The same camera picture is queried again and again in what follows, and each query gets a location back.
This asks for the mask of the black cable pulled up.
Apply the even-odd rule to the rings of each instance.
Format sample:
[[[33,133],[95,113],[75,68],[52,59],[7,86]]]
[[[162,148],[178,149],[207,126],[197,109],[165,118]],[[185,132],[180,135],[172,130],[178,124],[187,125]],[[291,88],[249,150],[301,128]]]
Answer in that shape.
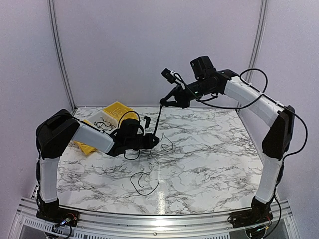
[[[111,132],[115,129],[115,126],[111,122],[105,121],[103,117],[100,117],[99,121],[95,121],[94,126],[99,130],[104,130],[107,132]]]

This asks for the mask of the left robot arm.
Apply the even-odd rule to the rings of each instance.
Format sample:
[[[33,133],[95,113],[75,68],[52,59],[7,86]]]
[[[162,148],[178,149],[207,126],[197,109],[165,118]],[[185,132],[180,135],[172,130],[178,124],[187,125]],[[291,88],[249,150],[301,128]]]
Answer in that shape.
[[[63,217],[57,196],[57,167],[69,142],[83,143],[111,157],[125,154],[127,150],[152,149],[160,140],[154,132],[144,132],[149,127],[149,119],[145,126],[141,126],[140,121],[121,118],[119,126],[107,133],[62,109],[42,123],[35,133],[39,153],[36,177],[39,184],[37,203],[40,212],[53,222]]]

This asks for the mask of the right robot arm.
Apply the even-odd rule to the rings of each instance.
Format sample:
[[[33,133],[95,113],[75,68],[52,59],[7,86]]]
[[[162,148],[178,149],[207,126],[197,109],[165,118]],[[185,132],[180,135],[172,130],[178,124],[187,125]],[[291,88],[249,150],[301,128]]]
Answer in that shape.
[[[284,106],[246,82],[241,74],[230,69],[216,70],[208,56],[198,57],[190,62],[196,81],[187,84],[182,76],[165,68],[162,76],[171,84],[176,84],[160,105],[188,108],[192,100],[208,106],[202,97],[211,95],[217,98],[223,94],[236,100],[239,109],[249,109],[268,127],[269,131],[262,141],[263,172],[256,195],[252,200],[247,219],[252,223],[259,222],[266,209],[272,203],[276,187],[280,183],[284,161],[290,156],[289,146],[293,136],[294,121],[299,119],[292,106]]]

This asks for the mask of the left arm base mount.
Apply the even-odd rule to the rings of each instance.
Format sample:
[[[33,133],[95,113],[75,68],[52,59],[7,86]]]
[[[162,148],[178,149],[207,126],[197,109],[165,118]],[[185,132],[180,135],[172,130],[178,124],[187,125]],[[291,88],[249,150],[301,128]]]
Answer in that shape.
[[[62,208],[59,205],[59,199],[46,203],[38,195],[36,199],[38,210],[36,216],[40,219],[60,224],[63,220],[69,218],[68,222],[72,227],[77,226],[79,212],[72,209]]]

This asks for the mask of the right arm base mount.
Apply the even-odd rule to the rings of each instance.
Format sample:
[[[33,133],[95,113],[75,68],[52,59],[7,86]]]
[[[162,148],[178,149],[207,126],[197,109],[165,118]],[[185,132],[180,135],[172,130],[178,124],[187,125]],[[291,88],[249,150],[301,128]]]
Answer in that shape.
[[[253,197],[251,208],[231,212],[227,221],[232,224],[233,228],[239,228],[272,220],[273,214],[270,205],[273,199],[262,203]]]

